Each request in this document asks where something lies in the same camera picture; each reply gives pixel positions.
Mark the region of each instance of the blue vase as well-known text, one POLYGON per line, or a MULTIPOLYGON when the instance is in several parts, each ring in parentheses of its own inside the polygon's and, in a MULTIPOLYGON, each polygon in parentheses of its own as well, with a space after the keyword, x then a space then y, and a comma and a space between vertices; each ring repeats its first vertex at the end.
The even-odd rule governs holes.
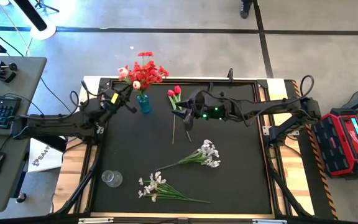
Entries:
POLYGON ((140 105, 140 109, 143 113, 149 113, 152 109, 150 108, 149 97, 147 95, 137 96, 137 102, 140 105))

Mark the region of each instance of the red power station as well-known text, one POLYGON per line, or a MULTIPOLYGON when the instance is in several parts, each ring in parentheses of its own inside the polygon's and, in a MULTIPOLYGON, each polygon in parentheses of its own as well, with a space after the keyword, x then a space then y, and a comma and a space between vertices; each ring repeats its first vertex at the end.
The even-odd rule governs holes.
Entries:
POLYGON ((330 177, 358 175, 358 119, 352 109, 332 109, 313 126, 330 177))

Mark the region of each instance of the gray floor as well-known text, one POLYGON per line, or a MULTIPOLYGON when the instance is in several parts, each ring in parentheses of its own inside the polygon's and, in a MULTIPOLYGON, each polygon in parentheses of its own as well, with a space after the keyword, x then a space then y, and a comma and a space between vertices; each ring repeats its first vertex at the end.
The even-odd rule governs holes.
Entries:
MULTIPOLYGON (((98 4, 45 0, 45 3, 61 10, 47 13, 58 26, 257 28, 254 10, 247 20, 239 17, 240 0, 102 0, 98 4)), ((260 0, 259 5, 265 29, 358 30, 358 1, 260 0)), ((13 6, 6 9, 17 26, 29 24, 13 6)), ((0 26, 11 26, 1 9, 0 26)), ((0 35, 25 52, 16 32, 0 32, 0 35)), ((29 34, 22 32, 22 35, 29 43, 29 34)), ((357 35, 267 35, 266 38, 274 77, 299 82, 304 75, 313 75, 316 83, 311 96, 319 101, 323 114, 341 106, 358 90, 357 35)), ((7 49, 11 55, 17 55, 10 47, 7 49)), ((70 106, 68 94, 80 89, 84 75, 114 75, 117 67, 133 62, 142 50, 154 51, 156 62, 166 66, 172 76, 224 77, 232 67, 235 77, 266 77, 257 34, 59 32, 45 41, 33 40, 30 46, 31 56, 48 58, 43 78, 70 106)), ((34 103, 44 113, 65 113, 65 108, 43 85, 38 87, 34 103)), ((29 200, 22 204, 11 201, 0 218, 48 213, 57 176, 58 170, 28 174, 23 191, 29 200)), ((329 185, 339 218, 358 221, 358 180, 329 180, 329 185)))

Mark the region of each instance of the clear plastic cup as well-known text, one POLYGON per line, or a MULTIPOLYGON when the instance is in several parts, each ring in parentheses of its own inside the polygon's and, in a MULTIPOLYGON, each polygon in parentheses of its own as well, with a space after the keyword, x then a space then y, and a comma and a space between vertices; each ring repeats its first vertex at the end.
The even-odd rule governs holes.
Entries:
POLYGON ((122 183, 122 174, 116 170, 106 170, 102 174, 102 180, 109 187, 118 187, 122 183))

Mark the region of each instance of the gray desk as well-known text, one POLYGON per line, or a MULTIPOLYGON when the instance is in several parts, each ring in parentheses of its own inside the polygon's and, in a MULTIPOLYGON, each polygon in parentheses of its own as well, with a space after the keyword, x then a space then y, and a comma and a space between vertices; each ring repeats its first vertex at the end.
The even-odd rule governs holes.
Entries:
MULTIPOLYGON (((0 95, 15 93, 32 100, 47 59, 44 57, 0 57, 5 64, 14 62, 18 66, 17 76, 10 83, 0 81, 0 95)), ((18 115, 26 114, 30 103, 21 101, 18 115)), ((0 135, 0 147, 7 136, 0 135)), ((3 152, 6 158, 0 174, 0 212, 5 210, 9 198, 16 189, 17 180, 21 175, 24 156, 27 152, 30 139, 10 139, 3 152)))

